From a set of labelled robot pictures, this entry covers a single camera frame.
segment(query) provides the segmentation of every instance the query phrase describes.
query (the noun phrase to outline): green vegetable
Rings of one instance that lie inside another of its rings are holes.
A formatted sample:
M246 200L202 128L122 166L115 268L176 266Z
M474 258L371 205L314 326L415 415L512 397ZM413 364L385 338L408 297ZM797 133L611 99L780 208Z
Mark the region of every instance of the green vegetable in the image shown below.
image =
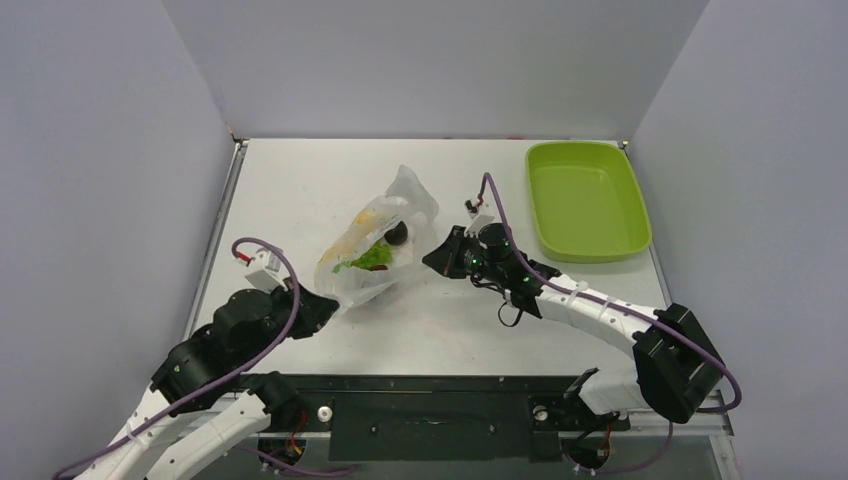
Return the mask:
M342 268L357 267L370 270L378 265L389 265L392 263L392 247L384 241L379 241L362 256L353 261L342 262L333 268L333 273L339 273Z

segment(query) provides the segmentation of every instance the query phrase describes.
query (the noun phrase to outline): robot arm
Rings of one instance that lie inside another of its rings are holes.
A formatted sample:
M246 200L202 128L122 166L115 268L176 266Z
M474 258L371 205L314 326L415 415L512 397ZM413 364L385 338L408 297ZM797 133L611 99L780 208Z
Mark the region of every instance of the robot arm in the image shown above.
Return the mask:
M279 372L261 375L249 391L167 449L150 469L147 480L188 480L240 441L294 419L297 391Z
M567 323L630 356L635 368L587 372L585 382L577 386L580 399L596 415L647 407L673 422L686 423L691 418L722 374L644 319L664 324L720 360L688 308L633 305L592 290L585 282L576 282L521 253L548 283L571 292L564 294L528 274L513 252L504 226L489 223L494 216L487 214L487 205L469 201L466 208L472 217L469 227L454 226L445 242L424 257L427 266L448 278L470 277L473 284L485 280L518 310Z
M114 443L153 417L170 403L159 391L145 389L138 407L127 419L126 428L118 432ZM147 474L156 460L177 440L180 433L191 422L200 418L201 412L191 412L167 416L156 422L146 432L131 438L122 447L104 456L88 466L76 478L80 480L122 480L141 479Z
M271 413L279 412L296 395L279 373L266 375L266 382L255 392L242 395L237 406L228 408L176 444L189 424L200 418L221 395L233 390L237 377L184 403L139 436L131 436L132 431L175 402L255 358L281 334L294 310L295 297L292 279L281 280L280 269L276 256L267 250L257 252L245 274L256 288L234 293L215 311L212 323L171 349L153 374L138 408L127 420L126 431L119 432L110 445L128 434L130 441L95 460L76 478L191 478L239 440L268 426ZM292 338L316 333L339 306L338 302L314 295L300 285L298 288L297 315L287 334Z

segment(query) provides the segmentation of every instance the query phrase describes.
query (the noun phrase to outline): white wall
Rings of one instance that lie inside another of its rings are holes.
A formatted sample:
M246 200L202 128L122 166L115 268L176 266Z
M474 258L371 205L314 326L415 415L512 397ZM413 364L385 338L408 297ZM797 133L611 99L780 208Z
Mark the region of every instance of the white wall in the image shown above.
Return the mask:
M165 0L237 135L629 138L707 0Z
M848 478L846 18L712 0L632 144L672 296L742 382L749 479Z
M0 465L103 447L179 341L232 141L156 0L0 7Z

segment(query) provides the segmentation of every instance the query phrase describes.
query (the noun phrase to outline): cable tie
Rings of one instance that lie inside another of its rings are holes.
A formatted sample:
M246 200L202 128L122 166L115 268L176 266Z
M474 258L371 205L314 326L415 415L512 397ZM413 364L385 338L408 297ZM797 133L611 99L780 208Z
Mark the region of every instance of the cable tie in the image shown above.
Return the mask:
M127 438L129 438L130 441L132 441L134 444L138 445L139 447L144 448L144 442L142 442L141 439L139 439L138 437L136 437L135 435L132 434L132 426L130 425L129 421L127 421L127 423L126 423L126 429L127 429Z
M574 290L572 290L571 293L568 294L568 300L565 301L565 308L568 309L568 323L570 323L571 325L574 325L574 321L571 319L571 304L573 304L574 300L577 299L577 294L579 294L583 290L586 290L587 288L589 288L589 284L581 280L577 282L577 286L574 287Z
M598 321L601 321L604 316L604 313L607 311L607 307L609 307L610 303L617 302L618 299L613 297L612 295L607 295L607 299L604 301L604 304L601 306L601 311L598 312Z

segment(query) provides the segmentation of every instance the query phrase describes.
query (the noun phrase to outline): clear plastic bag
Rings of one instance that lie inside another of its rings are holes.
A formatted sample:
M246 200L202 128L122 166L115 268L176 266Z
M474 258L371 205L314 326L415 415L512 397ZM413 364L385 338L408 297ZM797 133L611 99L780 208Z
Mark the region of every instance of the clear plastic bag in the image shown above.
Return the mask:
M414 276L426 268L424 255L437 246L433 221L438 213L439 204L415 172L401 165L386 193L371 200L324 252L315 267L316 292L347 309Z

